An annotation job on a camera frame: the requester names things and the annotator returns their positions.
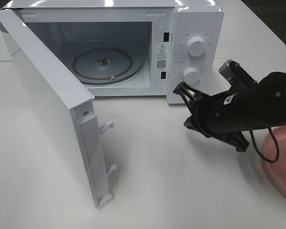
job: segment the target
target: white table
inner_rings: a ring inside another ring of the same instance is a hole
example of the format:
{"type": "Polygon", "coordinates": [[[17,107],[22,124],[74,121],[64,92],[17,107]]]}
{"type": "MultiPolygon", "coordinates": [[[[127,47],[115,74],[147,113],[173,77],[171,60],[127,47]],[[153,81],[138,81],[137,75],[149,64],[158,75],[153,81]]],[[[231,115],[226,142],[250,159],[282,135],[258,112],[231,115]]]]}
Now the white table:
{"type": "MultiPolygon", "coordinates": [[[[229,88],[218,73],[229,58],[257,80],[286,72],[284,44],[242,2],[218,2],[225,20],[206,92],[229,88]]],[[[187,130],[186,107],[164,97],[94,106],[100,124],[115,122],[102,143],[106,163],[119,166],[109,179],[115,198],[98,210],[34,115],[0,37],[0,229],[286,229],[286,200],[252,145],[237,153],[187,130]]],[[[260,146],[265,135],[256,132],[260,146]]]]}

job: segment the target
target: microwave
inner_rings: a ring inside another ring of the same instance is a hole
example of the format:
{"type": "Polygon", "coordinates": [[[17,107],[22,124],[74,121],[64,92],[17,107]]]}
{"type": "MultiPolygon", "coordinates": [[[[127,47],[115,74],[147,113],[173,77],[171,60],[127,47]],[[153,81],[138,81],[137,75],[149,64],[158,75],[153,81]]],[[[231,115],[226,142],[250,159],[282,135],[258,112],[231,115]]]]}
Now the microwave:
{"type": "Polygon", "coordinates": [[[31,104],[95,206],[112,198],[95,96],[205,91],[224,13],[213,0],[12,0],[0,30],[31,104]]]}

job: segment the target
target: open microwave door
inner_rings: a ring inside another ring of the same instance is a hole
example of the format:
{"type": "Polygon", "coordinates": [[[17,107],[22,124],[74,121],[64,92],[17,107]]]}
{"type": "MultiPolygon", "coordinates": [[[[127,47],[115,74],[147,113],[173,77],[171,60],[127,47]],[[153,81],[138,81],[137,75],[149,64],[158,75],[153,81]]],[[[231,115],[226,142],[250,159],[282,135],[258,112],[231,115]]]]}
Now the open microwave door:
{"type": "Polygon", "coordinates": [[[0,11],[0,30],[32,106],[96,207],[108,192],[93,95],[12,11],[0,11]]]}

